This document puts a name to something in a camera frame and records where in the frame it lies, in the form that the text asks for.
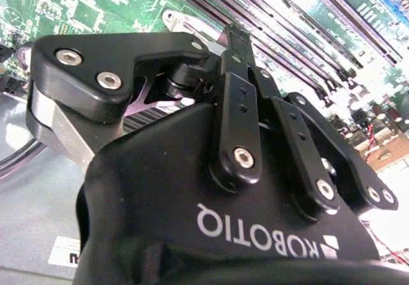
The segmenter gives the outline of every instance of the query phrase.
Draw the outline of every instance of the screw hole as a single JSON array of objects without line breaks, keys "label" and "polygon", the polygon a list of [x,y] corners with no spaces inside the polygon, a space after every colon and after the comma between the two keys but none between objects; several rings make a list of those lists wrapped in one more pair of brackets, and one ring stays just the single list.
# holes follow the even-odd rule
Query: screw hole
[{"label": "screw hole", "polygon": [[207,83],[204,85],[204,93],[209,93],[211,90],[213,90],[213,85],[210,84],[209,82],[207,82]]},{"label": "screw hole", "polygon": [[72,56],[71,54],[64,54],[64,59],[65,60],[67,60],[67,61],[75,61],[75,57],[74,56]]},{"label": "screw hole", "polygon": [[111,76],[105,76],[104,77],[105,82],[108,82],[109,84],[115,84],[115,80]]},{"label": "screw hole", "polygon": [[298,133],[298,136],[303,141],[305,141],[307,139],[307,137],[303,133]]},{"label": "screw hole", "polygon": [[239,105],[238,108],[240,108],[241,112],[244,112],[245,114],[249,112],[248,108],[244,105]]},{"label": "screw hole", "polygon": [[238,88],[238,90],[240,91],[240,93],[241,93],[242,95],[246,95],[246,94],[247,94],[247,90],[244,89],[243,87]]}]

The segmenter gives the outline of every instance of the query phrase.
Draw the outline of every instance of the black bracket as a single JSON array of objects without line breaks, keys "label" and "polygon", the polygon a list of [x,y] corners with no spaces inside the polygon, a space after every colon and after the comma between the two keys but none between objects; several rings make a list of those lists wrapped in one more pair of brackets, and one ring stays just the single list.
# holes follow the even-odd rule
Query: black bracket
[{"label": "black bracket", "polygon": [[260,119],[268,120],[286,140],[283,145],[287,146],[288,154],[283,159],[288,163],[286,176],[295,201],[312,220],[317,220],[321,212],[336,214],[340,207],[339,195],[300,111],[282,99],[273,78],[261,71],[257,67],[252,69],[252,82],[259,93]]},{"label": "black bracket", "polygon": [[338,193],[357,215],[371,208],[397,210],[393,192],[304,96],[290,93],[286,101],[302,113],[320,155],[337,172]]},{"label": "black bracket", "polygon": [[236,192],[261,178],[257,94],[246,60],[234,51],[222,54],[219,74],[210,169],[221,187]]}]

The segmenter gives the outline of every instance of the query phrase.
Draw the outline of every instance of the green circuit board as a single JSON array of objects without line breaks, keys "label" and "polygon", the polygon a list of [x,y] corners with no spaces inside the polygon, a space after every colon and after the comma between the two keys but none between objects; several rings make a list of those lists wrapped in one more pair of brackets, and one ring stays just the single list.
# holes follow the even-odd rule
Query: green circuit board
[{"label": "green circuit board", "polygon": [[[242,0],[228,0],[240,4],[244,10],[253,9]],[[283,16],[304,32],[309,39],[326,51],[330,57],[339,61],[345,69],[353,66],[325,43],[315,32],[297,18],[282,0],[267,0],[278,9]],[[382,5],[374,0],[348,0],[362,16],[377,28],[382,35],[388,38],[404,58],[408,56],[409,29]],[[338,42],[344,45],[355,57],[362,60],[364,69],[358,71],[361,84],[365,84],[375,94],[374,100],[380,104],[385,103],[385,96],[393,97],[409,88],[399,87],[406,84],[407,76],[403,66],[405,62],[393,67],[368,47],[360,37],[348,29],[341,20],[328,10],[319,0],[298,0],[298,5],[307,12],[315,21],[320,23]],[[0,0],[0,43],[17,49],[25,42],[33,41],[43,35],[70,35],[90,33],[129,33],[167,31],[162,21],[164,10],[175,10],[187,15],[205,20],[211,27],[221,31],[222,26],[201,10],[196,9],[184,0]],[[232,20],[240,23],[225,7],[220,6]],[[314,56],[279,27],[274,31],[281,35],[289,44],[294,46],[303,56],[309,58],[326,71],[331,77],[337,79],[334,71],[317,61]],[[319,77],[303,66],[285,49],[277,45],[270,45],[272,49],[286,57],[298,70],[302,70],[308,77],[320,82]],[[261,58],[273,73],[282,92],[290,92],[303,88],[299,79],[283,70],[276,62],[269,58]],[[17,63],[15,56],[0,64],[0,73],[7,73],[19,79],[28,79],[29,75]]]},{"label": "green circuit board", "polygon": [[[44,35],[167,31],[165,9],[206,19],[183,0],[0,0],[0,43],[16,48]],[[0,69],[27,78],[14,60]]]}]

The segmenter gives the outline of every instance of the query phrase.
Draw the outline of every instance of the metal surface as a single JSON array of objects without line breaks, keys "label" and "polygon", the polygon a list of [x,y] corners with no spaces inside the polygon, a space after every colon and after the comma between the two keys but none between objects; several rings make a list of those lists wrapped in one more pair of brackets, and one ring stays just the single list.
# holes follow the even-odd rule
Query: metal surface
[{"label": "metal surface", "polygon": [[331,185],[328,184],[326,181],[318,180],[316,184],[317,184],[318,190],[328,200],[333,200],[333,198],[335,198],[334,189],[332,189]]},{"label": "metal surface", "polygon": [[117,90],[122,86],[122,80],[119,76],[111,72],[101,72],[96,76],[99,85],[105,89]]},{"label": "metal surface", "polygon": [[238,63],[241,63],[242,61],[240,60],[239,57],[237,57],[236,55],[232,55],[231,56],[235,61],[237,61]]},{"label": "metal surface", "polygon": [[244,148],[235,149],[235,160],[246,169],[249,169],[254,165],[253,156]]},{"label": "metal surface", "polygon": [[[25,117],[23,103],[0,95],[0,159],[31,137]],[[71,284],[74,268],[47,262],[57,236],[79,238],[75,202],[83,179],[77,164],[48,148],[1,180],[1,284]]]},{"label": "metal surface", "polygon": [[298,96],[297,97],[297,101],[301,104],[301,105],[305,105],[305,99],[302,96]]},{"label": "metal surface", "polygon": [[367,187],[366,190],[368,191],[368,194],[372,198],[373,201],[375,201],[375,202],[380,202],[381,201],[381,197],[379,196],[379,193],[377,193],[374,188]]},{"label": "metal surface", "polygon": [[198,50],[203,49],[203,47],[202,47],[200,44],[198,44],[197,42],[195,42],[195,41],[192,42],[192,46],[193,46],[195,49],[198,49]]},{"label": "metal surface", "polygon": [[394,203],[395,199],[394,197],[392,197],[392,195],[390,194],[390,192],[388,190],[382,189],[382,194],[385,197],[385,199],[390,202],[390,203]]},{"label": "metal surface", "polygon": [[262,76],[264,76],[266,79],[271,78],[271,75],[266,71],[266,70],[262,70],[261,71]]},{"label": "metal surface", "polygon": [[97,151],[122,136],[122,124],[89,124],[69,108],[58,105],[42,94],[36,84],[33,84],[32,90],[33,116],[39,124],[52,130],[68,157],[80,164],[84,171]]},{"label": "metal surface", "polygon": [[73,50],[59,50],[56,57],[60,63],[67,66],[78,66],[82,63],[82,57]]}]

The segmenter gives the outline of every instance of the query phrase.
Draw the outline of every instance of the cable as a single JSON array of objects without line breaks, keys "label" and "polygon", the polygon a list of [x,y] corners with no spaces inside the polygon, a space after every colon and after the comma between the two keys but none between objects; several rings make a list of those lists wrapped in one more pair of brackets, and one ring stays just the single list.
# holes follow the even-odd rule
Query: cable
[{"label": "cable", "polygon": [[369,127],[368,127],[368,135],[369,135],[369,146],[368,146],[367,151],[365,152],[365,155],[366,155],[365,161],[366,162],[368,161],[369,156],[371,156],[371,152],[369,152],[369,151],[371,151],[371,149],[373,147],[373,144],[375,142],[375,134],[373,132],[373,125],[372,124],[370,124]]},{"label": "cable", "polygon": [[16,158],[16,160],[14,160],[11,164],[0,169],[0,180],[19,170],[21,167],[35,158],[38,154],[40,154],[45,148],[46,146],[39,142],[30,150],[22,154],[20,157]]},{"label": "cable", "polygon": [[373,236],[373,238],[375,238],[375,240],[380,243],[381,245],[383,245],[391,254],[392,256],[394,256],[400,263],[402,264],[406,264],[407,266],[409,266],[409,263],[407,261],[405,261],[399,254],[397,254],[396,252],[392,251],[387,245],[386,243],[384,243],[383,241],[381,241],[373,232],[373,230],[369,227],[369,224],[367,224],[365,226],[367,228],[367,230],[371,233],[371,235]]},{"label": "cable", "polygon": [[19,157],[21,154],[27,151],[30,148],[30,146],[32,146],[35,142],[36,142],[36,139],[34,138],[29,140],[25,145],[23,145],[23,147],[21,147],[16,152],[11,154],[9,157],[6,157],[5,159],[0,160],[0,166],[4,166],[5,164],[8,164],[13,159]]}]

